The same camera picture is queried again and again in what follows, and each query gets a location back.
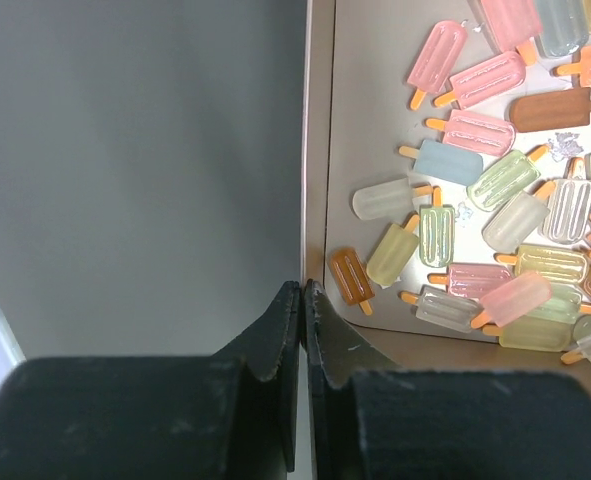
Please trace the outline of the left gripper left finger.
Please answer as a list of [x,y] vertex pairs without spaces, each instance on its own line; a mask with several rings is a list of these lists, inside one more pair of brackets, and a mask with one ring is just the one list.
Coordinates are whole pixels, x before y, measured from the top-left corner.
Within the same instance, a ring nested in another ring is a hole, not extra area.
[[209,356],[51,357],[0,388],[0,479],[283,479],[300,286]]

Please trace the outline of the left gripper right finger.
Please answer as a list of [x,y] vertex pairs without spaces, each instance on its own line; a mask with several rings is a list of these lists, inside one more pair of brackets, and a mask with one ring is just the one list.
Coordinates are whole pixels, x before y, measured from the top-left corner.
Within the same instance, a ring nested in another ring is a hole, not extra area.
[[546,371],[408,370],[316,281],[302,300],[317,479],[591,479],[591,395]]

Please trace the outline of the gold tin pastel gummies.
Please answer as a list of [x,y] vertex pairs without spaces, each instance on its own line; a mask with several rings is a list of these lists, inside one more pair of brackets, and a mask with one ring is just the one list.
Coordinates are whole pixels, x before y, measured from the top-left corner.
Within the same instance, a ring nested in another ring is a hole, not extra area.
[[591,38],[565,1],[313,1],[303,264],[334,361],[591,384]]

